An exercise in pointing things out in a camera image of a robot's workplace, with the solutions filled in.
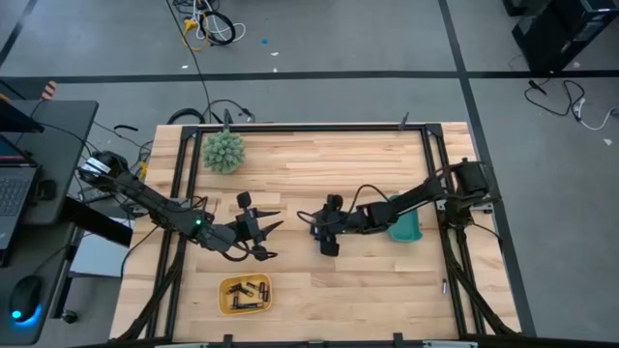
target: black desk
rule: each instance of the black desk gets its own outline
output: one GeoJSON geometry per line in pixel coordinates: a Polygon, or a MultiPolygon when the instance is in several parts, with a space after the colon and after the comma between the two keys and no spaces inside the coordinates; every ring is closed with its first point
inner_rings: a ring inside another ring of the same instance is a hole
{"type": "MultiPolygon", "coordinates": [[[[31,114],[38,103],[38,101],[13,102],[27,115],[31,114]]],[[[36,109],[33,118],[86,138],[97,108],[98,104],[95,101],[44,101],[36,109]]],[[[19,134],[5,135],[13,141],[19,137],[19,134]]],[[[40,134],[24,134],[17,146],[31,152],[35,161],[44,168],[42,179],[53,179],[57,185],[57,200],[38,202],[36,206],[30,206],[25,212],[25,219],[44,222],[58,213],[61,216],[59,222],[50,225],[22,225],[14,234],[8,254],[8,265],[0,268],[0,345],[34,344],[41,335],[51,308],[56,309],[51,310],[52,317],[57,317],[57,308],[62,310],[69,290],[70,281],[67,281],[67,274],[71,257],[73,257],[71,249],[67,247],[58,252],[38,271],[37,275],[43,280],[41,312],[39,320],[31,325],[18,326],[10,316],[8,301],[15,284],[24,276],[32,274],[55,251],[71,242],[78,241],[82,229],[76,228],[77,225],[101,234],[95,231],[97,228],[92,223],[107,228],[110,226],[109,222],[113,222],[66,197],[75,166],[82,152],[83,145],[79,140],[65,132],[48,127],[40,134]],[[63,216],[71,217],[76,223],[60,222],[67,221],[63,216]]],[[[119,230],[115,227],[113,227],[113,232],[117,234],[109,239],[128,245],[131,230],[119,230]]],[[[106,231],[107,234],[111,233],[111,230],[112,228],[109,228],[106,231]]]]}

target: computer mouse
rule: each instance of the computer mouse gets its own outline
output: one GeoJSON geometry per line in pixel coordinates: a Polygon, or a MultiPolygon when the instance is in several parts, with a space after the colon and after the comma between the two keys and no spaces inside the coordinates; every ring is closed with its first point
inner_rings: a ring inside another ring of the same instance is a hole
{"type": "Polygon", "coordinates": [[[36,275],[23,277],[13,288],[9,299],[9,313],[13,320],[22,323],[30,319],[41,299],[41,279],[36,275]]]}

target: laptop keyboard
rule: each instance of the laptop keyboard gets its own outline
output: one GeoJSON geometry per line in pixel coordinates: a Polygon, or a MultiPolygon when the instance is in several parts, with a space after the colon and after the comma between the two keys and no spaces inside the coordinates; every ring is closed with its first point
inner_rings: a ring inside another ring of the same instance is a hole
{"type": "Polygon", "coordinates": [[[0,216],[17,215],[29,188],[29,179],[0,178],[0,216]]]}

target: blue light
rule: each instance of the blue light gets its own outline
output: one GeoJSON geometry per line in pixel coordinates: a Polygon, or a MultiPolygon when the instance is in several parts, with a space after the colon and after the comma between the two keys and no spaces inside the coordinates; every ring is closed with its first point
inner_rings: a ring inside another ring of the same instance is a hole
{"type": "Polygon", "coordinates": [[[43,306],[42,305],[37,305],[37,308],[35,309],[35,313],[32,314],[32,316],[30,318],[28,318],[27,320],[18,323],[15,322],[15,324],[19,327],[31,327],[35,324],[37,324],[37,322],[39,321],[39,318],[41,318],[41,313],[43,312],[43,306]]]}

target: green spiky ball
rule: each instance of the green spiky ball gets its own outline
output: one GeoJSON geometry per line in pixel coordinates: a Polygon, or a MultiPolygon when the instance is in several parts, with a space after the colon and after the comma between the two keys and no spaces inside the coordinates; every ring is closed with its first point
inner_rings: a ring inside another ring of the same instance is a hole
{"type": "Polygon", "coordinates": [[[203,158],[204,166],[216,173],[234,172],[245,161],[241,135],[229,130],[209,135],[204,144],[203,158]]]}

